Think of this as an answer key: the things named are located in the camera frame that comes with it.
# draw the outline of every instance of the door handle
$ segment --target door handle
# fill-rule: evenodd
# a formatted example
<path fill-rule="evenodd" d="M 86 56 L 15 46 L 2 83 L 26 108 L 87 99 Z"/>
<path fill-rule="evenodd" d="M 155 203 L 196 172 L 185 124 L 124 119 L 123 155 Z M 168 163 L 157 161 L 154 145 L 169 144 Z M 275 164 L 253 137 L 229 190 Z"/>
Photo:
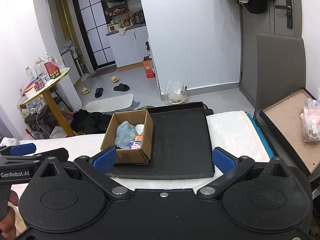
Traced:
<path fill-rule="evenodd" d="M 285 0 L 286 5 L 275 5 L 275 9 L 287 10 L 285 14 L 287 17 L 287 28 L 293 28 L 293 17 L 292 17 L 292 2 L 291 0 Z"/>

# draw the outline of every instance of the glass door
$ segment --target glass door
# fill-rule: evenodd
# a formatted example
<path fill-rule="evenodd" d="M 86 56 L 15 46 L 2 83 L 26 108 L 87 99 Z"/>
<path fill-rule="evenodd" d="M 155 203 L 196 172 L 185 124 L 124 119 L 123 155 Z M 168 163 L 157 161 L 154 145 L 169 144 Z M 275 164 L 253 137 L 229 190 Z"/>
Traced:
<path fill-rule="evenodd" d="M 100 0 L 73 0 L 80 31 L 93 69 L 115 64 Z"/>

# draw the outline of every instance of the cable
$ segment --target cable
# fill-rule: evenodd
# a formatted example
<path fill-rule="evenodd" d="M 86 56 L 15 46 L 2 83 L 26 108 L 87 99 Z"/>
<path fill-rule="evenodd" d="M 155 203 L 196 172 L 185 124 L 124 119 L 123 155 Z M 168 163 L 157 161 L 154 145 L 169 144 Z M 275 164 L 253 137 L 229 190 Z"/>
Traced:
<path fill-rule="evenodd" d="M 36 122 L 37 122 L 37 125 L 40 127 L 40 129 L 42 129 L 42 130 L 44 130 L 48 135 L 49 135 L 49 137 L 50 137 L 50 133 L 48 133 L 45 129 L 43 129 L 40 125 L 39 125 L 39 123 L 38 123 L 38 105 L 37 105 L 37 98 L 36 98 L 36 109 L 37 109 L 37 116 L 36 116 Z"/>

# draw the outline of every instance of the shelf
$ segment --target shelf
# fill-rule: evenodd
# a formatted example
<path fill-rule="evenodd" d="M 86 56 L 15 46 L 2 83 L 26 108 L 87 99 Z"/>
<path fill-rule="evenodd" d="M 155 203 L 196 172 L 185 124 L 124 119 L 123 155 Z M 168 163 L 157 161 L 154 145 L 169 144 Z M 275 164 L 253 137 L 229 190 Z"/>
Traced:
<path fill-rule="evenodd" d="M 115 14 L 115 15 L 111 15 L 111 16 L 109 16 L 109 17 L 113 17 L 113 16 L 118 16 L 118 15 L 121 15 L 121 14 L 125 14 L 125 13 L 127 13 L 128 11 L 125 11 L 125 12 L 122 12 L 122 13 L 118 13 L 118 14 Z"/>
<path fill-rule="evenodd" d="M 118 8 L 121 8 L 121 7 L 127 7 L 127 8 L 128 8 L 128 4 L 125 2 L 125 3 L 123 3 L 123 4 L 119 4 L 119 5 L 117 5 L 117 6 L 113 6 L 113 7 L 111 7 L 111 8 L 108 8 L 108 10 L 109 10 L 109 11 L 112 11 L 112 10 L 114 10 L 114 9 L 118 9 Z"/>

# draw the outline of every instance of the gray floor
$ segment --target gray floor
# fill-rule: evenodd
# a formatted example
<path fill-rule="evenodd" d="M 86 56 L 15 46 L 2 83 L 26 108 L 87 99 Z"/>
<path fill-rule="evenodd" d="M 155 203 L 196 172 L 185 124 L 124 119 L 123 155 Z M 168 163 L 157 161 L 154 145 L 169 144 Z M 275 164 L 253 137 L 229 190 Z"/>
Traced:
<path fill-rule="evenodd" d="M 110 78 L 116 76 L 119 82 L 112 83 Z M 130 89 L 127 92 L 114 91 L 113 87 L 119 83 L 127 84 Z M 82 88 L 88 88 L 90 93 L 83 95 L 80 93 Z M 102 76 L 88 78 L 81 82 L 77 88 L 79 97 L 84 106 L 96 100 L 94 97 L 95 90 L 103 87 L 103 95 L 99 99 L 116 97 L 124 94 L 133 94 L 133 100 L 139 101 L 140 106 L 164 106 L 165 101 L 161 101 L 160 90 L 157 88 L 155 78 L 147 78 L 143 67 L 133 68 L 126 71 L 115 71 Z M 241 93 L 239 89 L 225 90 L 202 95 L 190 96 L 189 102 L 203 101 L 215 113 L 227 111 L 247 111 L 253 115 L 254 107 Z"/>

